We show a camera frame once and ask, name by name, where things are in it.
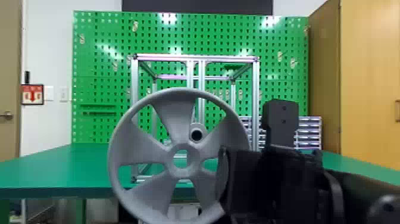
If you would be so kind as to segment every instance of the wooden door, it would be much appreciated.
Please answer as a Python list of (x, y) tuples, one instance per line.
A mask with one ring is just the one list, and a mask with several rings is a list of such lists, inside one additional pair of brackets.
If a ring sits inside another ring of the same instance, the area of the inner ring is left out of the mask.
[(21, 1), (0, 1), (0, 161), (19, 155)]
[(342, 155), (400, 170), (400, 1), (342, 1)]
[(340, 153), (340, 0), (310, 15), (310, 115), (323, 121), (323, 150)]

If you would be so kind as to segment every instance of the table leg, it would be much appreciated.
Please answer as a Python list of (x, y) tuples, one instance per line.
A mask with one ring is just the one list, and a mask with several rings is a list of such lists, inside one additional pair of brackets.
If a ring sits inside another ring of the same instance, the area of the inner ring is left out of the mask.
[(10, 222), (10, 201), (0, 200), (0, 223)]
[(86, 224), (86, 199), (76, 200), (76, 224)]

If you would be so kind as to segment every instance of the white wall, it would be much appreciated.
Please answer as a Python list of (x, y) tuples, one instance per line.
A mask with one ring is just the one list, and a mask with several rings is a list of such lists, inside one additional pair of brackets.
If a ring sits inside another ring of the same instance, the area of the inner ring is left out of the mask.
[(28, 155), (71, 143), (71, 102), (60, 102), (60, 86), (71, 90), (73, 10), (121, 11), (121, 0), (24, 3), (23, 70), (31, 71), (30, 83), (55, 90), (54, 101), (22, 108), (21, 155)]
[(309, 16), (327, 0), (274, 0), (274, 15)]

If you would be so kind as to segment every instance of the door handle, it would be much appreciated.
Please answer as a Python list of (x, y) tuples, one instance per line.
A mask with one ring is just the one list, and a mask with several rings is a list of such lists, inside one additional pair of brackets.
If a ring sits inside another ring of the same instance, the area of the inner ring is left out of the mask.
[(11, 111), (5, 111), (4, 114), (0, 114), (0, 117), (4, 117), (7, 120), (11, 120), (13, 118), (13, 114)]
[(396, 122), (397, 123), (400, 123), (400, 99), (398, 99), (398, 100), (396, 100), (395, 101), (395, 107), (396, 107), (396, 111), (395, 111), (395, 113), (396, 113)]

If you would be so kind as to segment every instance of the wheel rim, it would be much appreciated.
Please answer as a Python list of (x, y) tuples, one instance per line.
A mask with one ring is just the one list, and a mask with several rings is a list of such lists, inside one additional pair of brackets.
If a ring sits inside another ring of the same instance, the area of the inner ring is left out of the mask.
[[(207, 99), (220, 108), (225, 118), (201, 141), (189, 137), (192, 111), (197, 98)], [(141, 108), (152, 105), (170, 134), (172, 144), (165, 146), (151, 135), (142, 132), (132, 119)], [(112, 188), (121, 204), (132, 215), (147, 223), (211, 223), (224, 214), (215, 196), (215, 172), (202, 167), (203, 161), (217, 158), (221, 145), (249, 150), (249, 141), (238, 115), (228, 104), (203, 91), (190, 88), (171, 88), (158, 91), (138, 101), (119, 121), (110, 140), (108, 173)], [(187, 150), (188, 164), (177, 168), (173, 156)], [(161, 163), (165, 171), (144, 183), (125, 190), (118, 180), (118, 168), (138, 163)], [(202, 214), (191, 220), (171, 220), (168, 207), (179, 179), (190, 179)]]

